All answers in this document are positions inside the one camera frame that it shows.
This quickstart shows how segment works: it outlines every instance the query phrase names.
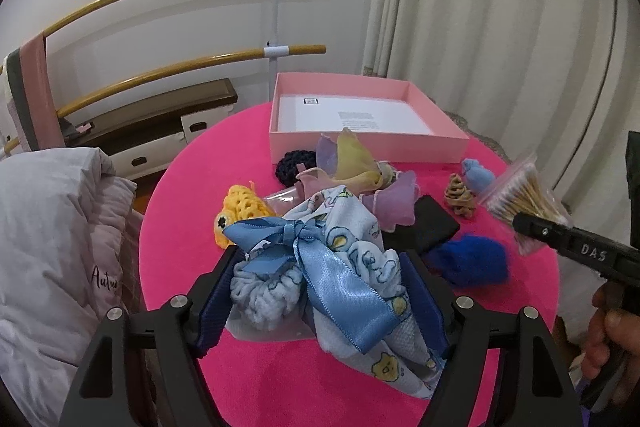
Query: pink strap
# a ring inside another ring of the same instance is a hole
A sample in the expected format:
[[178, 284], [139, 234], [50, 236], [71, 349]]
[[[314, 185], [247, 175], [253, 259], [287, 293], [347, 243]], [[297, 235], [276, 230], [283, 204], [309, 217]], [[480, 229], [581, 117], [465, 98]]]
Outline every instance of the pink strap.
[[37, 35], [21, 46], [20, 67], [33, 130], [40, 149], [64, 147], [65, 139], [60, 131], [58, 115], [53, 105], [51, 87], [49, 86], [43, 34]]

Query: human hand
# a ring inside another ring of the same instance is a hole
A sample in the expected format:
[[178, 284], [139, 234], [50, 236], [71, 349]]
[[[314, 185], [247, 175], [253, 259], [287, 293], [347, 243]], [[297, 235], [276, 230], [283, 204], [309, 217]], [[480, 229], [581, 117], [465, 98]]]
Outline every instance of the human hand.
[[623, 347], [630, 356], [625, 374], [611, 396], [614, 404], [622, 405], [640, 378], [640, 317], [622, 310], [606, 311], [605, 301], [604, 290], [600, 288], [593, 296], [593, 305], [599, 309], [589, 322], [582, 373], [590, 380], [600, 374], [610, 355], [607, 338]]

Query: silver screw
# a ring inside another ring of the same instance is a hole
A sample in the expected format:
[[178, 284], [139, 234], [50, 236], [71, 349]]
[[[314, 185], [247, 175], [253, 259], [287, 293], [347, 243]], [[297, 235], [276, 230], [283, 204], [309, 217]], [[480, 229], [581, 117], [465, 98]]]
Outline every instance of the silver screw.
[[538, 313], [538, 310], [535, 309], [533, 306], [526, 306], [523, 312], [525, 316], [529, 317], [530, 319], [536, 319], [540, 316], [540, 314]]
[[171, 299], [171, 308], [182, 308], [187, 301], [187, 295], [176, 295]]
[[474, 300], [471, 297], [463, 295], [456, 299], [456, 304], [463, 310], [468, 310], [474, 307]]
[[118, 320], [120, 317], [122, 317], [122, 308], [111, 308], [108, 312], [107, 312], [107, 318], [110, 321], [116, 321]]

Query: light blue felt bird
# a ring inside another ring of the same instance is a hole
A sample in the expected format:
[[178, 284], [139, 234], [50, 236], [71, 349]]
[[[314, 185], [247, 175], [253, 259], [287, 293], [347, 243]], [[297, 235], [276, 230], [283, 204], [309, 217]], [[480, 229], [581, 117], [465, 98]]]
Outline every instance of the light blue felt bird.
[[462, 160], [462, 176], [466, 188], [475, 195], [480, 194], [495, 180], [495, 174], [480, 165], [478, 160], [466, 158]]

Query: white drawer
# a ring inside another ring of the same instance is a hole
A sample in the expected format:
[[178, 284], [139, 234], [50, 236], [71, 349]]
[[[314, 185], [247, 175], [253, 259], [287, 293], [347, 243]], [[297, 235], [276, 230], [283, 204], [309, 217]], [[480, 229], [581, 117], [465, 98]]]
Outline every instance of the white drawer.
[[196, 136], [204, 133], [208, 128], [213, 127], [219, 121], [224, 120], [233, 111], [234, 104], [222, 105], [213, 109], [192, 112], [181, 116], [182, 129], [187, 143], [191, 143]]
[[179, 132], [115, 153], [111, 160], [118, 176], [134, 180], [166, 169], [185, 147], [187, 140]]

